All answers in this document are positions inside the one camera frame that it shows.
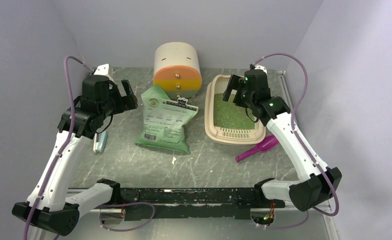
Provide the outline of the green litter bag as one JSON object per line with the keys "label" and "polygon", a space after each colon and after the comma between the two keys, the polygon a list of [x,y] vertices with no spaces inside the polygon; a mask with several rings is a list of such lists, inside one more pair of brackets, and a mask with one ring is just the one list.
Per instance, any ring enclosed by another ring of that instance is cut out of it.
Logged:
{"label": "green litter bag", "polygon": [[184,97],[170,99],[158,85],[142,93],[141,98],[143,130],[135,144],[189,153],[184,125],[197,115],[199,107],[188,104]]}

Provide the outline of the magenta plastic scoop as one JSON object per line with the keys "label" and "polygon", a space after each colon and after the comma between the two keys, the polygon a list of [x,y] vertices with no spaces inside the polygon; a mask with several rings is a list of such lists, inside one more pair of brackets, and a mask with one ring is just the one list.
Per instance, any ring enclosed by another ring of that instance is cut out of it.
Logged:
{"label": "magenta plastic scoop", "polygon": [[237,163],[241,162],[242,160],[256,154],[256,153],[265,153],[274,148],[278,145],[279,141],[274,135],[266,136],[261,142],[257,143],[251,149],[243,152],[242,154],[235,157]]}

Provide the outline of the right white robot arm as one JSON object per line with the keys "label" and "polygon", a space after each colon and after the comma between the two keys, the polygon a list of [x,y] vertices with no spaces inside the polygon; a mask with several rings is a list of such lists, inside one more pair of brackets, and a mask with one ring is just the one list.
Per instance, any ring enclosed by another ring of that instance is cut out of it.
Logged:
{"label": "right white robot arm", "polygon": [[272,96],[267,73],[250,69],[244,76],[229,78],[223,100],[229,100],[235,91],[233,103],[251,110],[257,122],[261,122],[279,141],[289,156],[297,173],[297,181],[262,182],[254,193],[254,202],[266,207],[272,200],[289,201],[301,212],[316,208],[333,196],[341,181],[342,173],[337,167],[330,168],[312,149],[298,129],[291,109],[282,97]]}

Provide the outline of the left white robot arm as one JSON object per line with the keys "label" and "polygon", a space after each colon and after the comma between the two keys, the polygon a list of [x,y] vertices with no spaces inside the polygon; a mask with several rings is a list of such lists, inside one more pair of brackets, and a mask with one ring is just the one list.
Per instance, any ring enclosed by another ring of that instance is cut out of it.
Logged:
{"label": "left white robot arm", "polygon": [[79,194],[67,196],[84,148],[104,120],[137,108],[130,83],[126,79],[121,83],[124,96],[107,76],[89,75],[83,80],[82,94],[73,101],[75,108],[62,114],[53,152],[38,184],[26,201],[14,204],[14,216],[31,226],[66,236],[81,217],[96,207],[115,208],[123,202],[120,184],[104,178]]}

